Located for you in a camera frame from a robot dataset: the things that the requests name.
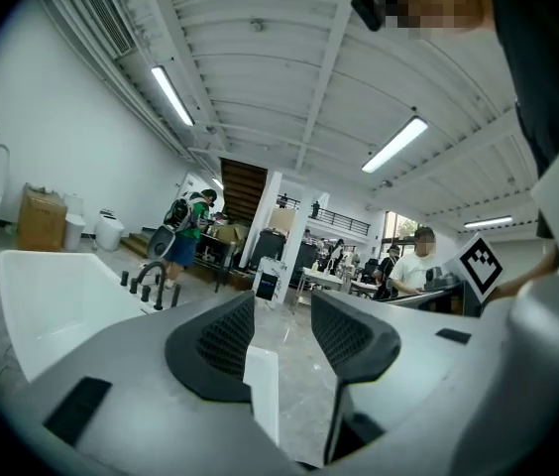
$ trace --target person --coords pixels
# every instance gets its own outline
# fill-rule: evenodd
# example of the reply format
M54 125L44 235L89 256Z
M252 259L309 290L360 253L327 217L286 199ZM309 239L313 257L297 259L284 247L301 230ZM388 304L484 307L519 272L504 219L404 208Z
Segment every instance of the person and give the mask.
M189 197L189 200L194 203L193 209L198 219L193 227L176 233L171 247L163 257L168 270L168 277L165 281L166 289L173 288L180 272L193 263L200 233L207 226L209 207L213 206L217 198L218 194L213 188L195 192Z
M414 233L414 251L401 257L390 273L391 284L402 297L422 293L427 270L440 266L435 255L436 235L422 226Z
M317 218L317 215L319 214L319 208L320 208L321 204L319 204L319 201L315 201L312 205L312 214L310 215L311 218Z
M330 273L332 275L335 275L337 273L337 266L343 258L343 243L343 240L340 238L339 240L337 240L337 243L335 243L334 247L330 249L328 260L332 263L332 268L330 269Z
M394 265L400 256L400 247L393 244L388 248L388 256L385 257L379 267L374 272L374 277L377 281L381 281L379 288L375 292L373 299L388 299L398 297L398 290L395 289L391 283L390 275L394 269Z
M559 0L375 0L374 4L376 22L364 18L373 30L391 16L408 28L497 32L517 95L522 134L542 176L559 154ZM553 238L541 213L537 235ZM558 268L559 250L551 245L534 269L498 286L488 300L512 297L526 282Z

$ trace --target green shirt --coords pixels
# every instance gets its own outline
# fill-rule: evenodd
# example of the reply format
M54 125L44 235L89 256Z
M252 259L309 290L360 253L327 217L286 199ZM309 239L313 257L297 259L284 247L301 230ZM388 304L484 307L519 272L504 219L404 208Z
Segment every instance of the green shirt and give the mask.
M197 202L193 205L193 211L197 215L198 222L201 219L206 220L209 217L209 207L205 202ZM190 227L178 233L180 236L185 236L186 238L193 238L194 240L200 240L200 229L198 227Z

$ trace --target white ceiling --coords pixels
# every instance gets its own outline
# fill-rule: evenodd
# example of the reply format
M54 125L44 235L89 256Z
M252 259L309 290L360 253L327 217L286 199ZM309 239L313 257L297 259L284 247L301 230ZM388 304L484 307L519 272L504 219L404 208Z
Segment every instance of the white ceiling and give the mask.
M535 166L492 32L431 40L404 30L374 34L350 0L117 6L139 44L117 65L204 167L218 170L217 159L227 157L278 169L445 230L494 215L536 220L528 195ZM166 68L193 129L168 105L150 63ZM412 107L429 129L375 173L363 173L369 153Z

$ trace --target hair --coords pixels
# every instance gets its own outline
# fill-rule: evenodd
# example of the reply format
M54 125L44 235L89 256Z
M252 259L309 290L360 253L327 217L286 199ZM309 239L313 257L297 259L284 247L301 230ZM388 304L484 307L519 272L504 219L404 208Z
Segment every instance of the hair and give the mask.
M205 197L211 197L211 200L215 201L218 198L218 194L213 188L206 188L201 192Z
M431 227L428 227L428 226L419 227L414 232L414 240L418 240L419 238L421 238L423 236L429 236L432 240L434 240L434 241L436 240L436 235L434 234Z

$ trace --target blue shorts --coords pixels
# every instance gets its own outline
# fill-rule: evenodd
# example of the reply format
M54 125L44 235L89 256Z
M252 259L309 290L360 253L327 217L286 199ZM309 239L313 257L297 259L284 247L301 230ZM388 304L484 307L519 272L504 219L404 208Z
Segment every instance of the blue shorts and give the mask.
M195 238L188 236L176 235L171 247L163 256L164 259L170 263L176 263L184 267L193 263L196 255L196 244L198 241Z

